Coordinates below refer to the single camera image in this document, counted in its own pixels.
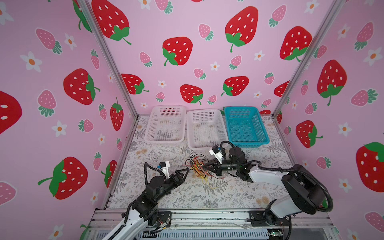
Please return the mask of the aluminium front rail frame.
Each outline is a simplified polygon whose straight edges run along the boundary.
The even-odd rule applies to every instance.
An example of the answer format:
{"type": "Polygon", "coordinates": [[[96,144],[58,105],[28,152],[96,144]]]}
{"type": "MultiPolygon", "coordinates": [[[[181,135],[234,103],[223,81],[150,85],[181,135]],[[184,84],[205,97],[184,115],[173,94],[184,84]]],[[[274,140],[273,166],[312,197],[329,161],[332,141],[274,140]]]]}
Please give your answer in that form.
{"type": "Polygon", "coordinates": [[[340,240],[328,214],[296,214],[275,226],[261,220],[261,209],[160,209],[167,226],[151,227],[135,240],[340,240]]]}

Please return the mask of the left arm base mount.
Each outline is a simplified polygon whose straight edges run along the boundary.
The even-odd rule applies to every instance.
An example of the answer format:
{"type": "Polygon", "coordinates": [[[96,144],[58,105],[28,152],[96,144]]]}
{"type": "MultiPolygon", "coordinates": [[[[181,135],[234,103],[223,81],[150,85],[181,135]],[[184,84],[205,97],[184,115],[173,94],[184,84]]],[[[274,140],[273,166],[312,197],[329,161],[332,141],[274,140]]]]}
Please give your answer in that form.
{"type": "Polygon", "coordinates": [[[172,212],[160,211],[149,217],[146,221],[149,227],[159,227],[161,224],[166,224],[165,227],[169,228],[172,222],[172,212]]]}

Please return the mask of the left white plastic basket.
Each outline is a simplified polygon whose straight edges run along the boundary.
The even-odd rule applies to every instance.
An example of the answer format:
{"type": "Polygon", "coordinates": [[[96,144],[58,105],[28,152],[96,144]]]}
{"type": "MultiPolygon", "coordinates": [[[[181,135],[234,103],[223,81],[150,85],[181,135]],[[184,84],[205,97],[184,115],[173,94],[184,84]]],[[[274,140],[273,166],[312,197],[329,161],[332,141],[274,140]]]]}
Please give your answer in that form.
{"type": "Polygon", "coordinates": [[[144,140],[149,144],[180,145],[185,139],[186,113],[183,106],[155,106],[144,140]]]}

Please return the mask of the right aluminium corner post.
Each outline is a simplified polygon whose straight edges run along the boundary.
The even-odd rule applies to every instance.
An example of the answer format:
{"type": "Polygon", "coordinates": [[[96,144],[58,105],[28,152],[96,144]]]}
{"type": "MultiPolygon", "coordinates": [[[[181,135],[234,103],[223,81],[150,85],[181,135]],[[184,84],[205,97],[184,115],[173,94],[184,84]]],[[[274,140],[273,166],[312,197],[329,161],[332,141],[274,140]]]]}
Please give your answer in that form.
{"type": "Polygon", "coordinates": [[[327,14],[325,15],[315,36],[313,37],[311,44],[309,45],[309,49],[304,54],[303,59],[299,63],[296,71],[294,72],[293,76],[290,79],[290,83],[288,84],[288,87],[286,88],[286,91],[284,92],[283,97],[279,101],[274,113],[272,114],[273,120],[277,120],[277,116],[279,112],[283,109],[286,101],[288,100],[288,97],[293,92],[293,90],[295,89],[295,86],[297,85],[297,82],[300,80],[302,74],[306,70],[307,64],[311,62],[315,50],[317,49],[318,45],[322,42],[324,37],[327,35],[327,32],[329,31],[333,22],[337,18],[344,4],[345,4],[345,1],[342,1],[342,0],[336,0],[332,2],[329,10],[327,11],[327,14]]]}

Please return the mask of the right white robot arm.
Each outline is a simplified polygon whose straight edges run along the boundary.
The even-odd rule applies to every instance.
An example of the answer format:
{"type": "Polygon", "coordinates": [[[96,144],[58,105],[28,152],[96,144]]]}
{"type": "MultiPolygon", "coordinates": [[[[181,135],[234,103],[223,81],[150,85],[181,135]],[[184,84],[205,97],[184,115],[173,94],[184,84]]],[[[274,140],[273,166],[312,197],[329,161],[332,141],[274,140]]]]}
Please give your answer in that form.
{"type": "Polygon", "coordinates": [[[230,149],[228,157],[223,148],[217,146],[210,151],[214,160],[204,164],[205,171],[221,176],[223,172],[235,172],[235,177],[249,183],[267,183],[284,187],[287,196],[271,201],[263,217],[269,225],[291,215],[317,212],[329,213],[334,208],[328,189],[301,165],[291,168],[267,168],[260,161],[248,161],[239,147],[230,149]]]}

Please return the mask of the teal plastic basket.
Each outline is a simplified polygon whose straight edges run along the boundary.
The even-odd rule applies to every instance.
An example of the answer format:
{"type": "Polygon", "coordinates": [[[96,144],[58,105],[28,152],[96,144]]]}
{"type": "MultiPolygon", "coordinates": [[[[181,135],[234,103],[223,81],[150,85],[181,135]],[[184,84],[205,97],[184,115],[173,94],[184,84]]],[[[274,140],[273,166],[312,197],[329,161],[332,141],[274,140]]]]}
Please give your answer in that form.
{"type": "Polygon", "coordinates": [[[259,110],[255,107],[227,107],[224,110],[228,138],[240,148],[258,148],[270,143],[259,110]]]}

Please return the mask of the white plastic basket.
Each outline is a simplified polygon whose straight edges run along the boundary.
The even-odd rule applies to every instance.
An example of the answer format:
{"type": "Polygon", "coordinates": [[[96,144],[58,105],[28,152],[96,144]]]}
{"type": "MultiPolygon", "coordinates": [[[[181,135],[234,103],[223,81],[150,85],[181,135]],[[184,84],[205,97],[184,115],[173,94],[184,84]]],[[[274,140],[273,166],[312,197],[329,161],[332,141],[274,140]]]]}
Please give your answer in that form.
{"type": "Polygon", "coordinates": [[[186,113],[183,106],[155,106],[144,140],[149,144],[180,145],[185,139],[186,113]]]}
{"type": "Polygon", "coordinates": [[[194,152],[203,153],[227,141],[228,134],[220,110],[206,109],[187,112],[188,147],[194,152]]]}

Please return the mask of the middle white plastic basket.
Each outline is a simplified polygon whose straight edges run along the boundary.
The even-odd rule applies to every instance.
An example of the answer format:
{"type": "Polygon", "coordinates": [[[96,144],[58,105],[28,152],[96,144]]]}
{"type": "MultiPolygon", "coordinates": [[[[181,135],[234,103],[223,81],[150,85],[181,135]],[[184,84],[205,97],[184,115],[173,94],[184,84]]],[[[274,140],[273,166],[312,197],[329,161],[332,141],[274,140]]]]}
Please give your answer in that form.
{"type": "Polygon", "coordinates": [[[227,141],[228,134],[220,110],[206,109],[187,112],[188,147],[194,152],[203,153],[227,141]]]}

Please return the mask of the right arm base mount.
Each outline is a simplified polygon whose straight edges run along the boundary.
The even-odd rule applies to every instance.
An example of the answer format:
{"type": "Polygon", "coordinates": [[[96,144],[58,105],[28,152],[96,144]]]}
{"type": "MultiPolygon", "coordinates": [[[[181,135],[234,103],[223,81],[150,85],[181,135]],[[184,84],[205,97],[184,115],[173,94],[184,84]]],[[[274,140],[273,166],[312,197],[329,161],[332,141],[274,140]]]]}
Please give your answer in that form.
{"type": "Polygon", "coordinates": [[[278,218],[269,211],[249,211],[247,222],[253,227],[289,227],[292,223],[289,217],[278,218]]]}

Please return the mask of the left aluminium corner post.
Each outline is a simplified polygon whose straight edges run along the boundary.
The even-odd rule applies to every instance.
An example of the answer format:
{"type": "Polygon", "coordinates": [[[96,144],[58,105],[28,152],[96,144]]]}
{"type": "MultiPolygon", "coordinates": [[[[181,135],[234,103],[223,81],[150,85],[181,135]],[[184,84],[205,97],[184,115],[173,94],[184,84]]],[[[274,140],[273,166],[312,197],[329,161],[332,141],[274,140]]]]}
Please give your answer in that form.
{"type": "Polygon", "coordinates": [[[99,44],[99,47],[101,49],[101,51],[103,52],[103,55],[106,59],[106,62],[111,70],[111,73],[113,74],[114,78],[115,78],[115,81],[119,87],[119,90],[121,91],[124,99],[125,99],[125,102],[127,103],[132,115],[133,115],[133,118],[135,120],[137,120],[139,118],[139,115],[134,107],[134,104],[133,104],[133,101],[131,100],[130,98],[130,94],[126,88],[126,85],[124,83],[124,80],[121,76],[121,73],[116,65],[116,62],[114,61],[114,58],[111,54],[111,51],[105,41],[105,38],[104,38],[104,35],[102,34],[101,30],[100,30],[100,27],[97,23],[97,20],[95,18],[95,15],[92,11],[92,8],[91,8],[91,4],[89,1],[85,1],[85,0],[80,0],[79,1],[79,4],[81,6],[81,8],[83,9],[83,13],[85,15],[85,18],[86,20],[88,21],[92,31],[93,31],[93,34],[97,40],[97,43],[99,44]]]}

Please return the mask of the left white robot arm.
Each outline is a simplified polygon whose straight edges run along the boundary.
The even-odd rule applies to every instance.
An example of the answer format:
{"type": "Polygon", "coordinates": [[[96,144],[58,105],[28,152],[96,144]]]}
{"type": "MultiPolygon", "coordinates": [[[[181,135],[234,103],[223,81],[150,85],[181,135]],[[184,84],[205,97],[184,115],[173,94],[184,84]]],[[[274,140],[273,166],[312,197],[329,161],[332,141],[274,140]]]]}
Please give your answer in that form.
{"type": "Polygon", "coordinates": [[[158,176],[153,177],[145,185],[144,191],[132,201],[123,219],[105,237],[105,240],[134,240],[147,227],[156,226],[150,234],[161,232],[167,225],[159,223],[159,201],[182,185],[189,173],[189,169],[177,170],[168,178],[158,170],[158,176]]]}

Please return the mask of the aluminium corner post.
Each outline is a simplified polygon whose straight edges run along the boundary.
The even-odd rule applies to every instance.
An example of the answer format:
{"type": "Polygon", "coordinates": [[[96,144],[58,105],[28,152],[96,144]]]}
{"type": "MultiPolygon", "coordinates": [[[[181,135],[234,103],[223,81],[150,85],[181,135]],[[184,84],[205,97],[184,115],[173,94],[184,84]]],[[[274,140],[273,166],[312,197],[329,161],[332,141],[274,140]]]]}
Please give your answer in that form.
{"type": "Polygon", "coordinates": [[[327,35],[327,32],[329,31],[333,22],[337,18],[344,4],[345,4],[345,1],[342,1],[342,0],[336,0],[332,2],[329,10],[327,11],[327,14],[325,15],[315,36],[313,37],[311,44],[309,45],[309,49],[304,54],[303,59],[299,63],[296,71],[294,72],[293,76],[290,79],[290,83],[288,84],[288,87],[286,88],[286,91],[284,92],[283,97],[279,101],[274,113],[272,114],[273,120],[277,120],[277,116],[279,112],[283,109],[286,101],[288,100],[288,97],[293,92],[293,90],[295,89],[295,86],[297,85],[297,82],[300,80],[302,74],[306,70],[307,64],[311,62],[315,50],[317,49],[318,45],[322,42],[324,37],[327,35]]]}
{"type": "Polygon", "coordinates": [[[133,118],[135,120],[137,120],[139,118],[139,115],[134,107],[134,104],[133,104],[133,101],[131,100],[130,98],[130,94],[126,88],[126,85],[124,83],[124,80],[121,76],[121,73],[116,65],[116,62],[114,61],[114,58],[111,54],[111,51],[105,41],[105,38],[104,38],[104,35],[102,34],[101,30],[100,30],[100,27],[97,23],[97,20],[95,18],[95,15],[92,11],[92,8],[91,8],[91,4],[89,1],[85,1],[85,0],[80,0],[79,1],[79,4],[81,6],[81,8],[83,9],[83,13],[85,15],[85,18],[86,20],[88,21],[92,31],[93,31],[93,34],[97,40],[97,43],[99,44],[99,47],[101,49],[101,51],[103,52],[103,55],[106,59],[106,62],[111,70],[111,73],[113,74],[114,78],[115,78],[115,81],[119,87],[119,90],[121,91],[124,99],[125,99],[125,102],[127,103],[132,115],[133,115],[133,118]]]}

